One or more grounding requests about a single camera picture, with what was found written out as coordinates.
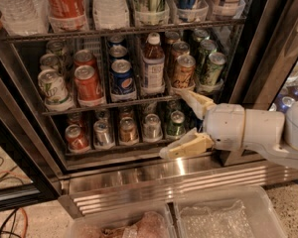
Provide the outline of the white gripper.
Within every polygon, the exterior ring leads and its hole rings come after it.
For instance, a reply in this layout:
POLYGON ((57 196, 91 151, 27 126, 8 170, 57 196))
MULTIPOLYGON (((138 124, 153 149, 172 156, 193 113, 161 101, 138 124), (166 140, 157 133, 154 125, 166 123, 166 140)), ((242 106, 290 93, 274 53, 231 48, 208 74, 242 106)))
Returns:
POLYGON ((181 139, 160 150, 162 159, 193 157, 205 153, 214 145, 217 150, 235 151, 241 147, 245 123, 245 109, 236 104, 214 101, 205 95, 188 89, 177 89, 176 93, 192 108, 195 115, 204 120, 204 132, 196 128, 181 139))

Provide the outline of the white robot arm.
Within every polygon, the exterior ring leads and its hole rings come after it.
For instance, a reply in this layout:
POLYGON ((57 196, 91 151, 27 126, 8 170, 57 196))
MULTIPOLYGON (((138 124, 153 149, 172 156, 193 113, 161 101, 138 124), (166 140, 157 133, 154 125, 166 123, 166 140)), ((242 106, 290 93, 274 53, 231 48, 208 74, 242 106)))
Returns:
POLYGON ((216 104, 191 90, 182 89, 180 96, 203 120, 203 131, 189 131, 163 148, 161 158, 192 157, 208 149, 243 149, 272 163, 298 170, 298 101, 282 113, 245 109, 238 104, 216 104))

